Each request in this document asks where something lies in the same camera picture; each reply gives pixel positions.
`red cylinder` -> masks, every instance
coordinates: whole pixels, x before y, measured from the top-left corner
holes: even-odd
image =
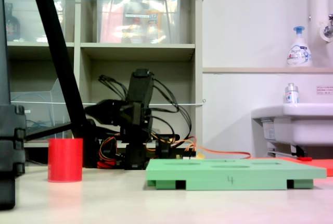
[[[48,181],[82,181],[82,139],[50,139],[48,146]]]

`faucet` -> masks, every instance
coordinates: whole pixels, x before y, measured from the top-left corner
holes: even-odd
[[[333,37],[333,14],[328,15],[328,19],[330,21],[330,25],[324,28],[324,35],[327,38]]]

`clear plastic bin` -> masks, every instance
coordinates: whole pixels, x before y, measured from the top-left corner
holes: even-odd
[[[27,133],[70,121],[58,79],[51,91],[11,92],[10,97],[12,104],[24,107],[27,117]],[[41,138],[41,140],[71,137],[71,131],[65,131]]]
[[[54,0],[54,2],[65,41],[73,42],[75,1]],[[8,41],[47,42],[35,0],[5,0],[5,7]]]
[[[181,43],[181,0],[97,0],[98,43]]]

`hole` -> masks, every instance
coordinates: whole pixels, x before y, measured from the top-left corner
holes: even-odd
[[[176,181],[176,189],[186,189],[186,181]]]
[[[293,180],[287,180],[287,188],[293,189]]]
[[[212,166],[212,168],[249,168],[249,166],[241,166],[241,165],[224,166],[224,165],[217,165],[217,166]]]
[[[187,165],[200,165],[200,163],[165,163],[165,165],[183,165],[183,166],[187,166]]]
[[[252,163],[253,165],[280,165],[281,163]]]
[[[206,162],[209,162],[209,163],[234,163],[235,160],[218,160],[218,159],[211,159],[211,160],[202,160],[202,161],[206,161]]]

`pipe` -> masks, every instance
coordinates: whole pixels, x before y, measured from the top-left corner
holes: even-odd
[[[331,66],[327,42],[330,39],[323,35],[328,25],[329,0],[309,0],[311,21],[309,23],[309,46],[313,56],[313,64],[317,67]]]

